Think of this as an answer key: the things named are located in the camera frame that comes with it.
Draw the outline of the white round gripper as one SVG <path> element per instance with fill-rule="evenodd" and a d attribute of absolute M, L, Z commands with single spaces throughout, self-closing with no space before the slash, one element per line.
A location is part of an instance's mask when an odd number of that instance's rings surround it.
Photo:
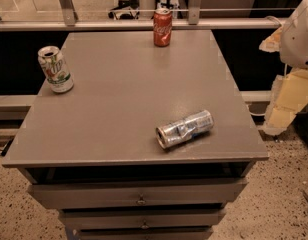
<path fill-rule="evenodd" d="M 275 78 L 265 112 L 263 131 L 279 135 L 308 105 L 308 0 L 302 0 L 283 27 L 264 39 L 259 49 L 269 53 L 280 50 L 281 61 L 294 67 L 286 76 Z"/>

